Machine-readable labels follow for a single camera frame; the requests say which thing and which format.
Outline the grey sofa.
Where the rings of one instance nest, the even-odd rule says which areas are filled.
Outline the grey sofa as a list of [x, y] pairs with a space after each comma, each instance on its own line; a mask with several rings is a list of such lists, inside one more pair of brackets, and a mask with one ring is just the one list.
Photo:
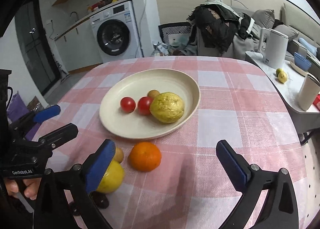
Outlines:
[[[236, 13], [246, 13], [252, 17], [253, 13], [244, 8], [232, 8]], [[254, 24], [250, 36], [242, 40], [238, 35], [235, 35], [232, 44], [228, 51], [224, 54], [226, 57], [244, 60], [245, 51], [258, 51], [260, 39], [260, 26]], [[317, 59], [319, 48], [319, 25], [310, 19], [305, 13], [294, 6], [284, 3], [280, 9], [280, 18], [276, 19], [272, 29], [279, 31], [288, 36], [287, 52], [285, 59], [292, 60], [295, 52], [302, 56], [310, 57], [313, 64], [319, 65]]]

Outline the red tomato front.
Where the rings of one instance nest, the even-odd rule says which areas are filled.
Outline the red tomato front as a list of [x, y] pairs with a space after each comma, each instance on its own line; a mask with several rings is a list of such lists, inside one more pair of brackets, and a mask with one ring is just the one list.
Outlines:
[[131, 97], [124, 97], [120, 100], [120, 107], [125, 113], [132, 113], [136, 109], [136, 102]]

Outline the small brown longan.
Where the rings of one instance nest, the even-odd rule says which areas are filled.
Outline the small brown longan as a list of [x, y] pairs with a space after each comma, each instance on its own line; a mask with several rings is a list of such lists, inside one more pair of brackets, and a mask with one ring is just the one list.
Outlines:
[[154, 99], [154, 98], [157, 97], [159, 94], [160, 94], [159, 91], [157, 91], [157, 90], [151, 90], [151, 91], [148, 92], [147, 96]]
[[114, 161], [117, 161], [118, 163], [122, 163], [124, 159], [124, 153], [123, 150], [119, 147], [116, 147], [116, 151], [113, 157]]

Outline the small yellow fruit on side table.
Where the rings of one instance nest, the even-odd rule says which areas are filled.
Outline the small yellow fruit on side table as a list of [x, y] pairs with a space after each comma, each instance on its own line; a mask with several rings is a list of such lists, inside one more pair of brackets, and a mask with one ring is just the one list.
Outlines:
[[285, 83], [288, 80], [287, 73], [285, 73], [281, 68], [276, 69], [276, 76], [280, 83]]

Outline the dark glass door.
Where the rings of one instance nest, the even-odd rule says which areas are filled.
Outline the dark glass door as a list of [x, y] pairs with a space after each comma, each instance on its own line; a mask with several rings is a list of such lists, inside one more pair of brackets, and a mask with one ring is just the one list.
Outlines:
[[15, 15], [17, 39], [28, 72], [45, 95], [61, 78], [43, 27], [39, 0], [26, 0]]

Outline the smooth yellow lemon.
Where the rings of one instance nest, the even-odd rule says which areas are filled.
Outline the smooth yellow lemon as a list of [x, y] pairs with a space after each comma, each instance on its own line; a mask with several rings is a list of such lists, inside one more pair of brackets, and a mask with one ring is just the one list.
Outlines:
[[104, 194], [116, 191], [121, 186], [124, 176], [123, 167], [117, 161], [112, 160], [96, 191]]

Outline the purple bag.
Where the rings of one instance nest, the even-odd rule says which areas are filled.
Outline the purple bag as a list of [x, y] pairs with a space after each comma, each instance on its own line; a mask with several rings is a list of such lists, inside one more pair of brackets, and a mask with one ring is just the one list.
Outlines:
[[[9, 122], [12, 123], [18, 120], [23, 115], [29, 113], [26, 105], [24, 104], [23, 100], [21, 99], [19, 93], [16, 93], [12, 96], [11, 102], [7, 109], [7, 116]], [[25, 136], [27, 140], [32, 140], [35, 136], [36, 132], [39, 130], [40, 124], [37, 123]]]

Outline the red box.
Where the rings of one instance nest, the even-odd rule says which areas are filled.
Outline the red box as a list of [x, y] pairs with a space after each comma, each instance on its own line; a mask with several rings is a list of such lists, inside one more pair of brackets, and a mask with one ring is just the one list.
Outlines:
[[313, 105], [320, 111], [320, 94], [315, 98]]

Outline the pile of dark clothes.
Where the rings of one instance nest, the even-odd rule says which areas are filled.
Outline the pile of dark clothes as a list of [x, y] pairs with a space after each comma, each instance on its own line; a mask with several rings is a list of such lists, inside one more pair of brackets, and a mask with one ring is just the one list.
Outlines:
[[206, 0], [196, 6], [187, 21], [192, 26], [192, 33], [200, 32], [204, 45], [227, 52], [235, 35], [247, 39], [255, 20], [246, 13], [238, 14], [230, 6], [215, 0]]

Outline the orange tangerine near plate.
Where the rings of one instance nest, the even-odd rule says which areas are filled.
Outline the orange tangerine near plate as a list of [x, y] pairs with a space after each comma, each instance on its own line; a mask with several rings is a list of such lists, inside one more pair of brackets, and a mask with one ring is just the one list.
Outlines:
[[155, 144], [139, 142], [132, 148], [127, 161], [137, 171], [151, 172], [160, 165], [161, 159], [161, 151]]

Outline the beige tumbler cup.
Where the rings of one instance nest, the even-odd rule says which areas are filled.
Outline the beige tumbler cup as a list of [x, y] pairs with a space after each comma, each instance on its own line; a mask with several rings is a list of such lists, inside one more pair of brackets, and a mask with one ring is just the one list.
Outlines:
[[319, 80], [312, 74], [307, 73], [298, 93], [297, 101], [300, 108], [304, 111], [307, 111], [313, 104], [315, 98], [319, 94], [319, 91]]

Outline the rough yellow-green citrus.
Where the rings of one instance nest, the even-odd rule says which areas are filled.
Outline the rough yellow-green citrus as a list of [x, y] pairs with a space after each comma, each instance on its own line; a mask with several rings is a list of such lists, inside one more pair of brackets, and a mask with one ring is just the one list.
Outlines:
[[161, 93], [156, 96], [151, 105], [150, 113], [162, 123], [174, 123], [184, 115], [184, 101], [172, 92]]

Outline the pink checked tablecloth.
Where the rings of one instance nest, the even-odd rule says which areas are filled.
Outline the pink checked tablecloth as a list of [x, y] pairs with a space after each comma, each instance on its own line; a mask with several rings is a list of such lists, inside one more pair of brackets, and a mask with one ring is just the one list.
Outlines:
[[200, 86], [198, 110], [180, 129], [154, 140], [162, 153], [158, 168], [137, 172], [127, 162], [124, 182], [108, 196], [103, 215], [114, 228], [218, 228], [240, 198], [216, 157], [225, 139], [261, 169], [289, 171], [300, 223], [306, 217], [308, 183], [304, 154], [280, 96], [256, 66], [234, 59], [169, 56], [115, 61], [88, 72], [59, 102], [61, 113], [40, 126], [41, 137], [67, 123], [76, 139], [54, 151], [53, 170], [82, 163], [105, 139], [125, 154], [133, 142], [110, 134], [99, 120], [107, 91], [121, 79], [156, 68], [176, 69]]

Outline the white washing machine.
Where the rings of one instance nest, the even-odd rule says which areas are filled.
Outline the white washing machine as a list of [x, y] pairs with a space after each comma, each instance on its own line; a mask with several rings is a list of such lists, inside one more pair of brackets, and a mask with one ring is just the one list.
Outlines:
[[131, 1], [94, 14], [90, 17], [90, 23], [104, 63], [143, 56]]

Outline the cream round plate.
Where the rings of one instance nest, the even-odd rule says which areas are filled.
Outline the cream round plate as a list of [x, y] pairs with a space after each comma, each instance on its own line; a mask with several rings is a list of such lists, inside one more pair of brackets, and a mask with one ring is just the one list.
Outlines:
[[116, 83], [103, 97], [99, 117], [112, 134], [149, 140], [183, 126], [200, 103], [200, 87], [188, 74], [151, 69]]

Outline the white lower cabinets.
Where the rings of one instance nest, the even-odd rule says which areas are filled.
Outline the white lower cabinets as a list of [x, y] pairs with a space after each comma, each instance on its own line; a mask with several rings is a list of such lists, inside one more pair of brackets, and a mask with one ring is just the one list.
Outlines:
[[61, 36], [56, 46], [68, 72], [103, 63], [89, 20]]

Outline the red tomato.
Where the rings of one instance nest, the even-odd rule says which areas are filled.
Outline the red tomato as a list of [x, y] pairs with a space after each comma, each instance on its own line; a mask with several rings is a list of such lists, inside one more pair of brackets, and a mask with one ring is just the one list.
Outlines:
[[138, 102], [138, 113], [140, 115], [150, 115], [150, 105], [153, 102], [153, 98], [143, 96]]
[[136, 109], [136, 102], [131, 97], [124, 97], [120, 100], [120, 107], [125, 113], [132, 113]]

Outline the dark plum left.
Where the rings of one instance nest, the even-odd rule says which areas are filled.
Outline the dark plum left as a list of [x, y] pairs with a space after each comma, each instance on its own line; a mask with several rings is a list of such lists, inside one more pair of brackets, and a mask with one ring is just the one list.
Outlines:
[[109, 201], [104, 193], [93, 191], [90, 196], [99, 209], [107, 209], [109, 207]]

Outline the white electric kettle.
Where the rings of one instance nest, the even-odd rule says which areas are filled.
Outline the white electric kettle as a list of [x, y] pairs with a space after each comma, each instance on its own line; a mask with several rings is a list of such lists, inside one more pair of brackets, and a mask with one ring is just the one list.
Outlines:
[[288, 36], [279, 31], [261, 28], [258, 52], [263, 56], [264, 64], [273, 69], [281, 68], [288, 41]]

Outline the grey cushion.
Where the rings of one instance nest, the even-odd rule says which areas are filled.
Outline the grey cushion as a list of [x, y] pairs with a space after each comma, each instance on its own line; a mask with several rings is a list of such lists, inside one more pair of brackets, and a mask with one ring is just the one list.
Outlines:
[[253, 20], [255, 20], [255, 24], [267, 29], [272, 29], [275, 23], [275, 15], [274, 10], [266, 9], [266, 10], [257, 10], [252, 15]]

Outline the black mesh chair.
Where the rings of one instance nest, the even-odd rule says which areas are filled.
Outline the black mesh chair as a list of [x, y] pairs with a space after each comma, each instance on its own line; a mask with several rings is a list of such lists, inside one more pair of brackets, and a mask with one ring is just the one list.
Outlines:
[[169, 43], [169, 35], [191, 34], [191, 25], [188, 22], [166, 23], [158, 26], [159, 34], [163, 43]]

